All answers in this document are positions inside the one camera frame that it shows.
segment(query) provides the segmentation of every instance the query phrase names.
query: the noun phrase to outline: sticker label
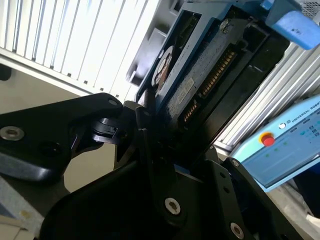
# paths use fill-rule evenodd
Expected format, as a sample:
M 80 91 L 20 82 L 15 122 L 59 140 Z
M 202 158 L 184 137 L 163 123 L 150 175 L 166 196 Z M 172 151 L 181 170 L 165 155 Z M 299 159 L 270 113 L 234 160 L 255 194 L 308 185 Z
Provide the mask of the sticker label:
M 195 81 L 190 77 L 190 79 L 185 83 L 184 88 L 181 90 L 181 92 L 178 95 L 178 103 L 181 104 L 185 97 L 187 96 L 188 92 L 192 89 L 193 85 L 195 84 Z

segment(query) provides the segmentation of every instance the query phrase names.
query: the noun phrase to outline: silver bolt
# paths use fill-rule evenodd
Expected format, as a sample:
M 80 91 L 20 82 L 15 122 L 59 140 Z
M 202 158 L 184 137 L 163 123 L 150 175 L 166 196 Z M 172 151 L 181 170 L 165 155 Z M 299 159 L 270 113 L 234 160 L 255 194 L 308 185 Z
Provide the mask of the silver bolt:
M 232 231 L 232 233 L 238 238 L 238 239 L 244 239 L 245 238 L 245 234 L 242 231 L 241 227 L 239 227 L 238 224 L 232 222 L 230 224 L 230 229 Z
M 228 26 L 230 25 L 230 20 L 225 19 L 221 24 L 220 24 L 220 31 L 222 31 L 224 34 L 228 33 Z
M 178 215 L 181 212 L 181 208 L 177 200 L 172 197 L 168 197 L 164 200 L 165 208 L 173 215 Z
M 239 163 L 236 160 L 232 160 L 233 165 L 235 165 L 236 167 L 239 167 Z
M 109 102 L 110 104 L 114 105 L 114 106 L 118 105 L 118 103 L 117 103 L 115 100 L 112 100 L 112 99 L 109 99 L 108 102 Z
M 19 141 L 24 136 L 24 131 L 16 126 L 5 126 L 0 129 L 0 137 L 8 141 Z

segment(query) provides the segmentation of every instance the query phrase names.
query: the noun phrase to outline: aluminum profile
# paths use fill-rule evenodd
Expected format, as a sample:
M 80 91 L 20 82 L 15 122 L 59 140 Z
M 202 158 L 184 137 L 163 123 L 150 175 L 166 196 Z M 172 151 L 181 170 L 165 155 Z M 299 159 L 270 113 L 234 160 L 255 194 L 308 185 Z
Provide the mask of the aluminum profile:
M 42 72 L 60 87 L 65 82 L 68 91 L 106 92 L 123 102 L 132 96 L 134 87 L 125 80 L 158 3 L 1 0 L 0 63 Z
M 214 145 L 225 155 L 247 137 L 320 87 L 320 46 L 304 50 L 291 43 L 282 60 L 218 136 Z

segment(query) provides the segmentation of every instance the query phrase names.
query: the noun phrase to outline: red emergency stop button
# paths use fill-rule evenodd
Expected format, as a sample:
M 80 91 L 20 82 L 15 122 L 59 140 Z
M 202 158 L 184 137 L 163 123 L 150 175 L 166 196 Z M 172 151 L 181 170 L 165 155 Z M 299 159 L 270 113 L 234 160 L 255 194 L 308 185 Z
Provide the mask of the red emergency stop button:
M 268 134 L 268 135 L 264 135 L 261 138 L 261 142 L 266 147 L 270 147 L 275 143 L 275 139 L 274 139 L 274 137 L 272 135 Z

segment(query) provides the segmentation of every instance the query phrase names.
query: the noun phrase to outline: blue plastic part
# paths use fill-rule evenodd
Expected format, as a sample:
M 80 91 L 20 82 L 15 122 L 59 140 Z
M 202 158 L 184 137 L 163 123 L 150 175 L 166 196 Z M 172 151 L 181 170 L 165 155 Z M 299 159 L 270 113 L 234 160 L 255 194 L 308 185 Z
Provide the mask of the blue plastic part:
M 171 26 L 167 36 L 166 36 L 166 39 L 164 41 L 164 43 L 162 44 L 162 47 L 161 47 L 161 50 L 159 51 L 159 53 L 161 53 L 162 51 L 165 51 L 165 46 L 166 44 L 168 43 L 168 40 L 170 39 L 171 35 L 173 34 L 174 32 L 174 29 L 176 28 L 181 16 L 182 16 L 182 12 L 184 10 L 181 8 L 180 10 L 180 13 L 178 15 L 178 17 L 175 19 L 175 22 L 173 23 L 173 25 Z M 153 63 L 152 63 L 152 67 L 149 69 L 149 71 L 147 72 L 147 74 L 145 75 L 143 81 L 141 82 L 140 84 L 140 87 L 136 93 L 136 95 L 134 96 L 134 101 L 137 103 L 140 99 L 140 97 L 143 95 L 144 91 L 146 90 L 146 86 L 149 85 L 151 83 L 151 79 L 152 79 L 152 76 L 157 68 L 157 61 L 158 61 L 158 58 L 156 58 Z
M 299 11 L 288 12 L 271 27 L 306 50 L 320 44 L 320 26 Z
M 190 11 L 201 14 L 201 17 L 194 28 L 188 42 L 186 43 L 179 59 L 174 64 L 169 73 L 165 84 L 155 96 L 155 109 L 158 113 L 171 95 L 174 87 L 180 80 L 184 70 L 196 53 L 202 39 L 205 37 L 211 23 L 215 19 L 223 20 L 231 7 L 227 2 L 211 2 L 211 3 L 187 3 L 182 5 L 184 11 Z
M 265 147 L 259 137 L 272 133 Z M 231 156 L 268 192 L 320 162 L 320 95 L 300 102 L 249 137 Z
M 260 6 L 263 7 L 265 10 L 270 10 L 274 2 L 275 0 L 264 0 Z
M 304 16 L 294 0 L 275 0 L 265 23 L 306 50 L 320 44 L 320 26 Z

